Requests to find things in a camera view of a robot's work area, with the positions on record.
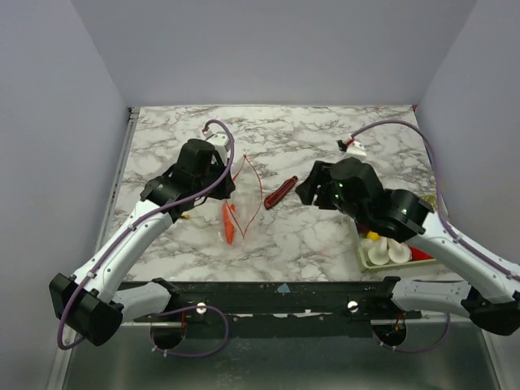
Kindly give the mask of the clear zip top bag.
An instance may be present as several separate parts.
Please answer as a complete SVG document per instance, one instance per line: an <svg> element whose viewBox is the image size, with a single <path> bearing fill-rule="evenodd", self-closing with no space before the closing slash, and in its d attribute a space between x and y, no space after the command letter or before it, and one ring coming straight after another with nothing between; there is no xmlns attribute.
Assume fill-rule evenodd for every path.
<svg viewBox="0 0 520 390"><path fill-rule="evenodd" d="M252 243L258 230L257 225L262 213L264 191L261 177L247 154L243 154L232 167L232 180L236 186L230 199L220 203L219 246L230 249L245 246ZM232 245L228 245L223 230L222 205L224 202L235 205L234 225L235 238Z"/></svg>

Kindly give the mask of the orange toy carrot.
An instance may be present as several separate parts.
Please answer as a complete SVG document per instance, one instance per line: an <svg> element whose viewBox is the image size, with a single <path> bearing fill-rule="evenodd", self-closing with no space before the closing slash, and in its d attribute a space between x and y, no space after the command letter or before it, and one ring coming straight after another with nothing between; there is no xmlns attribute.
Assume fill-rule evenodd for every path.
<svg viewBox="0 0 520 390"><path fill-rule="evenodd" d="M235 205L225 201L222 205L223 230L228 245L232 245L235 238L235 225L233 223Z"/></svg>

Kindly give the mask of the yellow toy bell pepper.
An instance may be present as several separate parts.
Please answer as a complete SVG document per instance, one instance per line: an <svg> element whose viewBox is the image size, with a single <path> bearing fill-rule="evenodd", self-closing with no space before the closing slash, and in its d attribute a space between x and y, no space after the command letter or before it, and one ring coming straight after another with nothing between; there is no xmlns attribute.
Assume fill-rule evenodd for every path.
<svg viewBox="0 0 520 390"><path fill-rule="evenodd" d="M381 236L377 234L376 232L368 232L366 234L366 239L369 242L378 242L381 239Z"/></svg>

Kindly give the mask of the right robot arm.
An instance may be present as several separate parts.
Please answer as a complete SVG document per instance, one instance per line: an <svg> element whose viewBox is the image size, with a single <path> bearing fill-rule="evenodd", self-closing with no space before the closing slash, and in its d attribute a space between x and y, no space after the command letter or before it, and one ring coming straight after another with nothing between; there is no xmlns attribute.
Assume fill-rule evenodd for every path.
<svg viewBox="0 0 520 390"><path fill-rule="evenodd" d="M374 298L386 319L413 310L468 318L499 336L519 329L519 266L461 234L414 193L385 189L374 168L356 158L317 161L296 187L304 205L338 210L382 237L431 255L461 277L459 282L394 279Z"/></svg>

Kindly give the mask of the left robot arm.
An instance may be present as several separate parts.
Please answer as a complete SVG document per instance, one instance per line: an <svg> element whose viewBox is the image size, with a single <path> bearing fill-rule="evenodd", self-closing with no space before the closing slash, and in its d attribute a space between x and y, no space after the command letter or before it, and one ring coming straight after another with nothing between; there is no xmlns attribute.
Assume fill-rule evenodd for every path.
<svg viewBox="0 0 520 390"><path fill-rule="evenodd" d="M65 327L99 346L124 322L148 314L170 321L179 314L184 304L180 290L162 278L137 288L119 286L146 249L197 199L230 197L233 152L234 142L223 133L188 140L176 163L145 185L127 220L102 248L71 275L58 273L50 281L61 350L75 347L65 344Z"/></svg>

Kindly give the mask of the red black utility knife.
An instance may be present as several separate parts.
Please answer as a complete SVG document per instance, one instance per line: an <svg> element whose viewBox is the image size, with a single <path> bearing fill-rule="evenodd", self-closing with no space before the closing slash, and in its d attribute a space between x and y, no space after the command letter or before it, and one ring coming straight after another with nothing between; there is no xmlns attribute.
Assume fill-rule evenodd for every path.
<svg viewBox="0 0 520 390"><path fill-rule="evenodd" d="M273 193L266 196L264 199L264 207L266 210L270 210L275 207L281 200L292 190L296 185L298 177L293 175L289 179L285 180Z"/></svg>

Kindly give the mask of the white toy garlic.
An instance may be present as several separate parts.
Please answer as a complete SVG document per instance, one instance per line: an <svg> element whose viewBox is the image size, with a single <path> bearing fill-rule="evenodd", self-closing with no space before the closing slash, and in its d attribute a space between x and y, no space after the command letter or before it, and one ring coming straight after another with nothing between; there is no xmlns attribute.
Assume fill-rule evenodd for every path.
<svg viewBox="0 0 520 390"><path fill-rule="evenodd" d="M388 254L388 240L386 237L372 240L364 238L361 241L362 249L364 250L368 261L375 266L383 266L390 262Z"/></svg>
<svg viewBox="0 0 520 390"><path fill-rule="evenodd" d="M396 264L406 263L411 260L410 247L396 240L388 239L388 256Z"/></svg>

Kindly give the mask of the beige plastic basket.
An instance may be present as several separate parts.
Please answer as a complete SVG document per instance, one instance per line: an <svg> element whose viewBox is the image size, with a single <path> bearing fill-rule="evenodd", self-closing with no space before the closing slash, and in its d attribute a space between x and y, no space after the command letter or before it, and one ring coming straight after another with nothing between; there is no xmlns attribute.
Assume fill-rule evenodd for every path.
<svg viewBox="0 0 520 390"><path fill-rule="evenodd" d="M422 250L382 237L352 219L349 231L354 257L361 271L393 271L436 264L436 260Z"/></svg>

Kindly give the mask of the red toy pepper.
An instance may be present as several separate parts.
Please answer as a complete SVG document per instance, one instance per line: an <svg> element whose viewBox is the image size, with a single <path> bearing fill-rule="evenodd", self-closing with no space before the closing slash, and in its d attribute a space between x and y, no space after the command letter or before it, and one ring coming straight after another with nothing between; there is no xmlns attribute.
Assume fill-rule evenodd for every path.
<svg viewBox="0 0 520 390"><path fill-rule="evenodd" d="M411 252L411 260L412 261L427 261L427 260L432 260L433 259L433 257L431 255L429 255L428 253L423 252L420 249L417 249L417 248L414 248L414 247L410 247L409 249L410 249L410 252Z"/></svg>

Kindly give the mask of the black mounting rail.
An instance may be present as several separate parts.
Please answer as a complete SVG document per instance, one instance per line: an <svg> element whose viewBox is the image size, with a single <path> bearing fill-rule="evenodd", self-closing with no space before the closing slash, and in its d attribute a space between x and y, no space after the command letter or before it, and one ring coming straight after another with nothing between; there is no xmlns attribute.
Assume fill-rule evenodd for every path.
<svg viewBox="0 0 520 390"><path fill-rule="evenodd" d="M171 334L184 325L189 338L371 336L371 324L420 319L391 301L398 279L375 282L175 282L167 315L145 314Z"/></svg>

